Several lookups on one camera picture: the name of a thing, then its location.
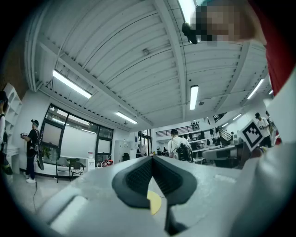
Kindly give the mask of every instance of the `staircase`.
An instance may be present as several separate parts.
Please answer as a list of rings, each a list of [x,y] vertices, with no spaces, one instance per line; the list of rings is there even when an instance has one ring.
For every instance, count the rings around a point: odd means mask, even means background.
[[[219,128],[219,133],[222,146],[229,146],[231,135],[222,128]]]

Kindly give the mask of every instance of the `large window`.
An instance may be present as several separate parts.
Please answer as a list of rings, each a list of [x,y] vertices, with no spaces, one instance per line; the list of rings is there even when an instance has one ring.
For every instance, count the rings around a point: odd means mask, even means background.
[[[45,163],[55,164],[59,157],[67,159],[87,158],[94,154],[96,164],[111,154],[113,129],[79,118],[54,105],[45,115],[42,156]]]

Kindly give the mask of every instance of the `white shirt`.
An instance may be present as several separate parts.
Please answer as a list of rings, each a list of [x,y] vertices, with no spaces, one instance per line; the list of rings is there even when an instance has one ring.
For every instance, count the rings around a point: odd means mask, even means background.
[[[258,124],[258,126],[259,126],[259,128],[260,128],[260,132],[262,133],[262,136],[263,136],[263,137],[267,137],[267,136],[270,135],[269,127],[267,127],[267,128],[263,128],[263,127],[269,125],[269,123],[268,123],[268,121],[267,121],[266,118],[262,118],[261,121],[258,120],[257,124]]]
[[[176,149],[180,147],[181,143],[184,145],[188,145],[191,149],[190,143],[184,138],[184,137],[174,137],[172,140],[168,142],[168,154],[169,156],[174,153],[174,158],[178,159],[178,153],[176,152]]]
[[[5,129],[5,117],[2,116],[0,120],[0,144],[2,144],[3,142],[4,129]]]

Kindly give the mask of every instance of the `camera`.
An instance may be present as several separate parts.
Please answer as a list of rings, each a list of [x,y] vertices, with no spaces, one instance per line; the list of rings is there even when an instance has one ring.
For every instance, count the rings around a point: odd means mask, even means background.
[[[23,138],[23,136],[27,136],[27,135],[28,135],[28,133],[23,132],[20,134],[20,138]]]

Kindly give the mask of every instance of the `white sneaker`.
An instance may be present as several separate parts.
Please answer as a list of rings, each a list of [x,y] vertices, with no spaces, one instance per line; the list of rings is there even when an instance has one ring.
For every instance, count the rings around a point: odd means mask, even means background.
[[[29,178],[29,175],[26,175],[26,172],[23,172],[23,174],[24,174],[24,177],[25,177],[26,179]]]
[[[31,179],[31,177],[29,179],[26,180],[27,183],[36,183],[35,179]]]

